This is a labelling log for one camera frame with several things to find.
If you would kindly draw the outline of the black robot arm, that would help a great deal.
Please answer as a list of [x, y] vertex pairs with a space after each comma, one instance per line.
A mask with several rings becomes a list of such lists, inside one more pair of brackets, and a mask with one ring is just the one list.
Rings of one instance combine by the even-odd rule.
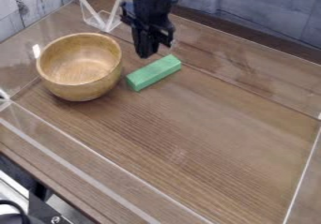
[[158, 53], [159, 45], [170, 47], [175, 32], [170, 20], [171, 5], [178, 0], [131, 0], [120, 4], [122, 22], [131, 28], [136, 54], [146, 59]]

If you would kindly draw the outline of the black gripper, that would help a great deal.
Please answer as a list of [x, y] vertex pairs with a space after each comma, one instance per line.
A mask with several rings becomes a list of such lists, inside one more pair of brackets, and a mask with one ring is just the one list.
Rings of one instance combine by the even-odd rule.
[[173, 0], [131, 0], [122, 7], [122, 22], [131, 27], [134, 47], [140, 58], [158, 52], [159, 45], [171, 47], [174, 25], [170, 21]]

